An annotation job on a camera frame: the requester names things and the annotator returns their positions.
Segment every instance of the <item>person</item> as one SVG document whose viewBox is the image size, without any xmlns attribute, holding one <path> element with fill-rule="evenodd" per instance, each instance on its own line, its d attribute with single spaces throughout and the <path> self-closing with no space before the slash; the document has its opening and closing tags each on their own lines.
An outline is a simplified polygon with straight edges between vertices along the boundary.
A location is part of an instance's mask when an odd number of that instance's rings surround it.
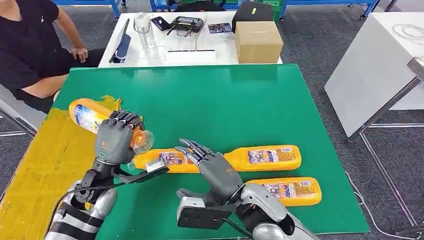
<svg viewBox="0 0 424 240">
<path fill-rule="evenodd" d="M 72 42 L 62 48 L 53 27 Z M 72 67 L 97 67 L 103 49 L 87 51 L 74 23 L 50 0 L 0 0 L 0 84 L 48 113 Z"/>
</svg>

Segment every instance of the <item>person's hand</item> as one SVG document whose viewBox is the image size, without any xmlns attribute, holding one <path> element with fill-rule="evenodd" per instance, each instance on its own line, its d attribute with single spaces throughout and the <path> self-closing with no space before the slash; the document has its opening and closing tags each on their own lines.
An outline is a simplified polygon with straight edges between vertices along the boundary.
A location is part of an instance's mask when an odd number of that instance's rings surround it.
<svg viewBox="0 0 424 240">
<path fill-rule="evenodd" d="M 83 64 L 86 62 L 86 58 L 89 57 L 89 51 L 85 47 L 74 47 L 70 51 L 70 53 L 73 56 L 73 59 L 77 60 L 77 57 L 79 61 Z"/>
</svg>

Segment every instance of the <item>yellow plastic bottle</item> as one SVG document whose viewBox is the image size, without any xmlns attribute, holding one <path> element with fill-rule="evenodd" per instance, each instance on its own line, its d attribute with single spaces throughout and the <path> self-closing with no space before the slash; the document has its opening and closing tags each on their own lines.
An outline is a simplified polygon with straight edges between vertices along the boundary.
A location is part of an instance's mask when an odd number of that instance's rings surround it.
<svg viewBox="0 0 424 240">
<path fill-rule="evenodd" d="M 286 207 L 311 206 L 321 202 L 320 185 L 312 177 L 285 177 L 251 180 L 262 185 Z"/>
<path fill-rule="evenodd" d="M 74 123 L 94 134 L 97 134 L 102 121 L 109 118 L 112 112 L 89 98 L 80 98 L 69 104 L 69 115 Z M 136 154 L 143 154 L 150 150 L 153 142 L 152 132 L 143 131 L 137 127 L 132 135 L 130 146 Z"/>
<path fill-rule="evenodd" d="M 240 147 L 224 154 L 238 172 L 281 171 L 297 169 L 302 162 L 299 148 L 294 145 Z M 135 167 L 144 169 L 147 162 L 163 159 L 169 173 L 198 173 L 199 169 L 173 148 L 152 149 L 134 159 Z"/>
</svg>

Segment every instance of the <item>robot finger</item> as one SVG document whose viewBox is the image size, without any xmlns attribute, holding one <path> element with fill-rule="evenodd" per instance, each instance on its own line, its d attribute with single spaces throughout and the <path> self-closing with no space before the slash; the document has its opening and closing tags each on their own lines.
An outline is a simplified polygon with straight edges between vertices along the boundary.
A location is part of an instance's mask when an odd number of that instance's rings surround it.
<svg viewBox="0 0 424 240">
<path fill-rule="evenodd" d="M 191 162 L 193 162 L 194 165 L 199 166 L 199 161 L 202 159 L 198 155 L 194 154 L 191 150 L 182 147 L 182 146 L 176 146 L 175 150 L 178 152 L 181 152 L 185 156 L 187 156 Z"/>
<path fill-rule="evenodd" d="M 132 120 L 139 118 L 139 116 L 137 116 L 137 114 L 133 113 L 133 112 L 129 112 L 128 115 L 126 115 L 123 120 L 125 121 L 125 123 L 130 123 Z"/>
<path fill-rule="evenodd" d="M 101 121 L 100 126 L 106 126 L 108 125 L 110 119 L 105 119 L 103 121 Z"/>
<path fill-rule="evenodd" d="M 109 118 L 110 118 L 110 119 L 114 119 L 114 118 L 116 118 L 120 112 L 121 112 L 121 111 L 113 111 L 113 112 L 112 112 L 112 114 L 110 114 Z"/>
<path fill-rule="evenodd" d="M 127 116 L 128 112 L 127 111 L 120 111 L 120 113 L 118 113 L 118 115 L 115 117 L 117 120 L 122 120 L 125 118 L 125 116 Z"/>
<path fill-rule="evenodd" d="M 211 149 L 210 148 L 208 148 L 208 147 L 205 147 L 205 146 L 203 146 L 203 145 L 200 145 L 200 144 L 198 144 L 197 142 L 195 142 L 195 141 L 191 141 L 192 143 L 194 143 L 194 144 L 196 144 L 197 145 L 197 148 L 198 149 L 200 149 L 200 150 L 202 150 L 202 152 L 204 152 L 204 154 L 205 155 L 210 155 L 210 154 L 212 154 L 212 151 L 211 151 Z"/>
<path fill-rule="evenodd" d="M 210 149 L 207 147 L 198 144 L 195 141 L 187 140 L 187 139 L 180 139 L 180 142 L 187 145 L 195 154 L 199 155 L 201 158 L 205 157 L 206 155 L 212 154 Z"/>
<path fill-rule="evenodd" d="M 135 118 L 129 124 L 126 126 L 127 128 L 135 129 L 137 126 L 140 125 L 142 120 L 140 118 Z"/>
<path fill-rule="evenodd" d="M 109 119 L 109 121 L 107 122 L 107 125 L 110 126 L 110 127 L 113 127 L 113 126 L 115 126 L 117 124 L 117 122 L 118 121 L 117 121 L 116 118 Z"/>
<path fill-rule="evenodd" d="M 123 120 L 120 120 L 116 123 L 116 127 L 119 128 L 119 129 L 123 129 L 124 125 L 125 125 L 125 121 L 123 121 Z"/>
</svg>

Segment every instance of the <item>metal table leg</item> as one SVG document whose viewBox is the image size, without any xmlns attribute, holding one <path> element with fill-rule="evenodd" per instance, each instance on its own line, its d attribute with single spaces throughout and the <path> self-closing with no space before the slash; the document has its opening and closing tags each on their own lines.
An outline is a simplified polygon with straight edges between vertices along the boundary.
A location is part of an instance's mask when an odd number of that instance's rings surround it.
<svg viewBox="0 0 424 240">
<path fill-rule="evenodd" d="M 36 132 L 30 129 L 29 127 L 25 126 L 22 122 L 18 121 L 16 118 L 11 116 L 9 113 L 4 111 L 0 107 L 0 116 L 11 122 L 13 125 L 15 125 L 17 128 L 19 128 L 22 132 L 25 134 L 28 134 L 31 138 L 34 138 L 36 136 Z"/>
<path fill-rule="evenodd" d="M 398 2 L 398 0 L 391 0 L 391 2 L 387 5 L 385 12 L 392 11 L 392 8 L 395 6 L 395 4 Z"/>
<path fill-rule="evenodd" d="M 397 202 L 399 203 L 400 207 L 402 208 L 402 211 L 405 213 L 406 217 L 408 218 L 409 223 L 412 226 L 417 225 L 417 222 L 415 221 L 410 210 L 408 209 L 407 205 L 405 204 L 403 198 L 401 197 L 401 194 L 396 189 L 395 184 L 393 184 L 392 179 L 390 178 L 386 169 L 382 165 L 382 162 L 380 161 L 379 157 L 377 156 L 376 152 L 374 151 L 373 147 L 371 146 L 371 143 L 368 141 L 367 137 L 365 136 L 364 131 L 361 131 L 359 133 L 359 136 L 362 139 L 363 143 L 365 144 L 366 148 L 368 149 L 368 152 L 371 154 L 372 160 L 374 160 L 375 165 L 377 165 L 377 168 L 380 171 L 381 175 L 383 176 L 385 182 L 388 184 L 391 192 L 393 193 L 394 197 L 396 198 Z"/>
<path fill-rule="evenodd" d="M 389 4 L 389 7 L 390 8 L 393 7 L 393 5 L 396 3 L 396 1 L 397 0 L 393 0 Z M 362 127 L 360 129 L 358 129 L 351 137 L 348 138 L 348 140 L 351 140 L 351 138 L 355 137 L 357 134 L 360 136 L 360 138 L 362 139 L 363 143 L 365 144 L 368 152 L 371 154 L 372 160 L 377 165 L 378 170 L 380 171 L 381 175 L 383 176 L 385 182 L 388 184 L 393 195 L 396 197 L 397 202 L 399 203 L 399 205 L 402 208 L 403 212 L 405 213 L 409 223 L 411 224 L 411 227 L 407 227 L 407 228 L 398 230 L 396 232 L 396 234 L 398 236 L 402 236 L 402 235 L 405 235 L 405 234 L 422 233 L 422 232 L 424 232 L 424 225 L 423 224 L 417 225 L 417 222 L 415 221 L 410 210 L 408 209 L 407 205 L 405 204 L 401 194 L 396 189 L 396 186 L 393 183 L 391 177 L 387 173 L 387 171 L 384 168 L 384 166 L 382 165 L 379 157 L 377 156 L 376 152 L 374 151 L 373 147 L 371 146 L 370 142 L 368 141 L 367 137 L 365 136 L 364 131 L 367 128 L 423 128 L 424 127 L 424 123 L 374 123 L 385 112 L 387 112 L 391 107 L 393 107 L 393 105 L 395 105 L 400 99 L 402 99 L 406 94 L 408 94 L 412 89 L 414 89 L 418 84 L 420 84 L 422 82 L 421 79 L 424 79 L 424 67 L 421 66 L 415 58 L 412 59 L 407 65 L 416 74 L 416 77 L 414 77 L 404 88 L 402 88 L 380 110 L 378 110 L 364 125 L 362 125 Z"/>
</svg>

